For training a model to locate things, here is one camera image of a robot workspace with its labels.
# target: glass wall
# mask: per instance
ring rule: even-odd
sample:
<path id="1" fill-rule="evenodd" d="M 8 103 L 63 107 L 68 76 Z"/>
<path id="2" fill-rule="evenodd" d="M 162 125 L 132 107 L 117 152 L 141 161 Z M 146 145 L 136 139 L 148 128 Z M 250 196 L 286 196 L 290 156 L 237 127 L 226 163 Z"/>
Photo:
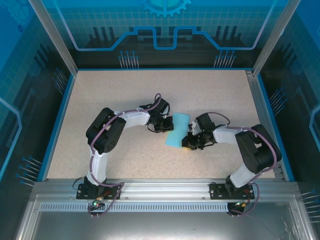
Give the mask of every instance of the glass wall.
<path id="1" fill-rule="evenodd" d="M 293 175 L 299 182 L 302 193 L 317 190 L 318 194 L 320 191 L 319 13 L 320 1 L 301 0 L 261 71 L 270 109 L 278 126 Z M 315 217 L 317 215 L 318 211 L 315 211 L 310 215 L 310 219 L 319 220 Z"/>
<path id="2" fill-rule="evenodd" d="M 14 239 L 70 72 L 26 0 L 0 1 L 0 239 Z"/>
<path id="3" fill-rule="evenodd" d="M 287 0 L 44 0 L 78 68 L 251 68 Z"/>

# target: enclosure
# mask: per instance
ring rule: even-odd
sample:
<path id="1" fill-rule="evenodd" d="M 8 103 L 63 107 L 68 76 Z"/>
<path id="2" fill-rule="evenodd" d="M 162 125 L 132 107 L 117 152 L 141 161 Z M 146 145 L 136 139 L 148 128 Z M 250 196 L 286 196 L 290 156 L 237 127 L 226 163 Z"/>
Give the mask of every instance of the enclosure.
<path id="1" fill-rule="evenodd" d="M 0 7 L 0 239 L 318 239 L 319 1 Z M 218 112 L 265 127 L 282 159 L 254 181 L 250 214 L 229 215 L 241 199 L 212 199 L 211 184 L 243 164 L 237 145 L 189 151 L 142 125 L 122 132 L 107 163 L 119 198 L 91 218 L 75 182 L 91 171 L 87 129 L 102 109 L 137 109 L 156 93 L 190 123 Z"/>

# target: beige work surface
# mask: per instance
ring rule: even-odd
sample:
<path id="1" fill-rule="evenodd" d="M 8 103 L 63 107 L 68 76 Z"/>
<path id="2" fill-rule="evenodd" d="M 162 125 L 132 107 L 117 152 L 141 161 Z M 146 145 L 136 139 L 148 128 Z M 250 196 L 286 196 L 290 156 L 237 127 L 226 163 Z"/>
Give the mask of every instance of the beige work surface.
<path id="1" fill-rule="evenodd" d="M 79 71 L 71 93 L 47 178 L 75 179 L 87 174 L 90 151 L 86 131 L 103 108 L 136 109 L 154 102 L 156 93 L 170 103 L 171 114 L 194 120 L 209 111 L 228 116 L 231 126 L 259 123 L 244 70 Z M 219 116 L 211 119 L 225 123 Z M 242 164 L 237 145 L 215 144 L 204 150 L 165 145 L 167 133 L 146 126 L 125 129 L 111 152 L 111 179 L 225 178 Z M 272 171 L 264 178 L 273 178 Z"/>

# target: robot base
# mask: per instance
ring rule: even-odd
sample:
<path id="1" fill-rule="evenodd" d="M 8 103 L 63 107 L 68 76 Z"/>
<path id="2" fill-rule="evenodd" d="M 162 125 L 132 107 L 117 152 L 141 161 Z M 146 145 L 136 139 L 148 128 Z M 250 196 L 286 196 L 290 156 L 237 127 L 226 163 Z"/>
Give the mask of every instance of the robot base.
<path id="1" fill-rule="evenodd" d="M 119 188 L 120 186 L 96 186 L 89 182 L 87 177 L 85 177 L 84 183 L 81 183 L 78 186 L 76 199 L 95 200 L 99 197 L 103 197 L 104 200 L 113 200 Z"/>
<path id="2" fill-rule="evenodd" d="M 230 196 L 226 189 L 225 183 L 211 183 L 209 185 L 210 199 L 211 200 L 247 200 L 248 198 L 255 199 L 253 187 L 251 185 L 244 185 L 237 188 L 235 192 Z"/>

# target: vented metal strip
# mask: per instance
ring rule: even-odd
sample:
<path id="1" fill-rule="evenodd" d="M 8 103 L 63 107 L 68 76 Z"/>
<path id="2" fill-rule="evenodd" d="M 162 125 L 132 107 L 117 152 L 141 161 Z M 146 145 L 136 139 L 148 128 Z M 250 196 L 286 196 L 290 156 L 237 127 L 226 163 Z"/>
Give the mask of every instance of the vented metal strip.
<path id="1" fill-rule="evenodd" d="M 103 212 L 110 203 L 94 212 Z M 41 204 L 41 212 L 87 212 L 88 202 L 46 202 Z M 110 212 L 228 212 L 226 202 L 116 202 Z"/>

